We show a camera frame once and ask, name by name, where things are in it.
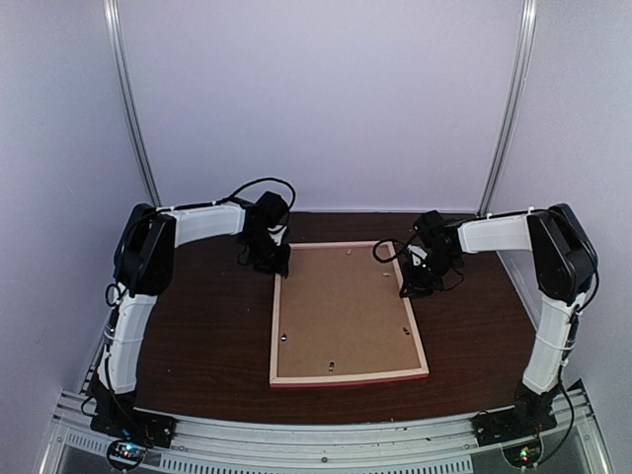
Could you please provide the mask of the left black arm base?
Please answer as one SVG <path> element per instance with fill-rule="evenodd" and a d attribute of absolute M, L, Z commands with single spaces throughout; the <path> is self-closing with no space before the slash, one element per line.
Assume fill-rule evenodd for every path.
<path fill-rule="evenodd" d="M 171 416 L 137 410 L 136 390 L 115 394 L 105 382 L 94 378 L 87 394 L 96 402 L 90 422 L 92 431 L 129 439 L 147 447 L 171 446 L 177 420 Z"/>

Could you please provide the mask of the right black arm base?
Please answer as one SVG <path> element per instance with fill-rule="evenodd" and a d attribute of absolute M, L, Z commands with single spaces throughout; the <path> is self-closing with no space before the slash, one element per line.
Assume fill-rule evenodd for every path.
<path fill-rule="evenodd" d="M 496 412 L 483 411 L 471 419 L 479 446 L 503 443 L 535 436 L 557 427 L 552 403 L 560 393 L 560 384 L 537 394 L 520 382 L 514 392 L 514 405 Z"/>

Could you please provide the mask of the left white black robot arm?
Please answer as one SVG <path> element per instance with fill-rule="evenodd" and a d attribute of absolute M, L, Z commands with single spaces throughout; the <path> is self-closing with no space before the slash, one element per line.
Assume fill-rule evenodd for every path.
<path fill-rule="evenodd" d="M 240 266 L 285 277 L 292 204 L 265 192 L 255 202 L 226 197 L 208 203 L 152 207 L 139 204 L 114 254 L 114 321 L 106 332 L 107 354 L 98 367 L 100 383 L 116 395 L 136 389 L 136 368 L 149 316 L 170 285 L 175 251 L 192 242 L 235 236 Z"/>

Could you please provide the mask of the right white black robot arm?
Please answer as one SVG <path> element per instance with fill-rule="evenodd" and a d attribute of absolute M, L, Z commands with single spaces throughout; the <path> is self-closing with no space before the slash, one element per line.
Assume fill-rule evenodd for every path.
<path fill-rule="evenodd" d="M 420 215 L 413 229 L 421 243 L 408 243 L 403 251 L 403 298 L 444 291 L 445 275 L 459 272 L 466 254 L 531 254 L 542 309 L 519 385 L 522 401 L 506 417 L 513 435 L 528 435 L 544 419 L 542 404 L 559 390 L 577 321 L 598 288 L 598 257 L 590 238 L 566 203 L 466 220 L 446 220 L 429 211 Z"/>

